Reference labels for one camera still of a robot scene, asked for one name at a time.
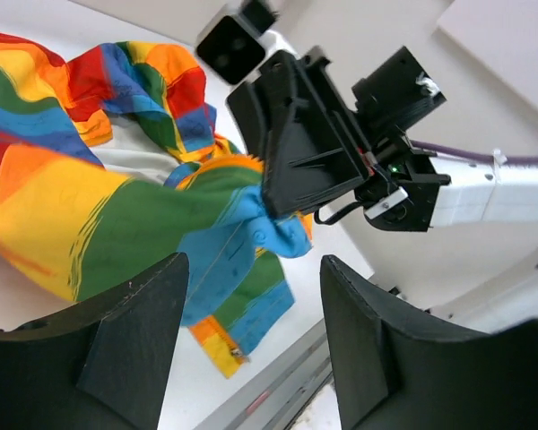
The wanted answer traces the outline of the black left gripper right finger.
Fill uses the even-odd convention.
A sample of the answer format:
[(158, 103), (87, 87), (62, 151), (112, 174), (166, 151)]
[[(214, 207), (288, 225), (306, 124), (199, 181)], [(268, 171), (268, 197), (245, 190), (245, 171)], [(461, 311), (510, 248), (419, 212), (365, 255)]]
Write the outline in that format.
[(323, 257), (344, 429), (538, 429), (538, 318), (494, 334), (418, 309)]

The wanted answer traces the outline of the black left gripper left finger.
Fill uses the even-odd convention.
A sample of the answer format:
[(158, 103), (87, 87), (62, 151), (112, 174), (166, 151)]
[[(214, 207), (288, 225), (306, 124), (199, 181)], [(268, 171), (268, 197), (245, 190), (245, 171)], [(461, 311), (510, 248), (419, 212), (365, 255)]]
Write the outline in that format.
[(62, 311), (0, 330), (0, 429), (154, 429), (187, 293), (173, 254)]

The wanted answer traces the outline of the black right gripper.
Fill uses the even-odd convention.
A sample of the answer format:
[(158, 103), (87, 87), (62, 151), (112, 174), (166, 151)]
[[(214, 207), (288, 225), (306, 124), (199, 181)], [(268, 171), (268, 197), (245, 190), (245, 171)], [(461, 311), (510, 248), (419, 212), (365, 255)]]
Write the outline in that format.
[(311, 213), (354, 190), (355, 201), (320, 225), (357, 209), (374, 228), (426, 232), (438, 191), (451, 184), (407, 131), (447, 99), (407, 47), (359, 79), (351, 112), (319, 48), (302, 58), (276, 51), (252, 82), (228, 97), (247, 152), (263, 163), (261, 195), (276, 218)]

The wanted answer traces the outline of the rainbow striped jacket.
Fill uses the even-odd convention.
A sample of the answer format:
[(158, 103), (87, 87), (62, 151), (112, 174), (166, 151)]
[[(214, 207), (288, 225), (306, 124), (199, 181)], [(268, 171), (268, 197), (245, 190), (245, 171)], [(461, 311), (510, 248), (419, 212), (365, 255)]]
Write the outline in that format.
[(81, 302), (165, 258), (189, 260), (181, 322), (226, 377), (294, 297), (282, 258), (308, 217), (271, 217), (262, 161), (215, 129), (180, 45), (121, 41), (65, 60), (0, 33), (0, 255)]

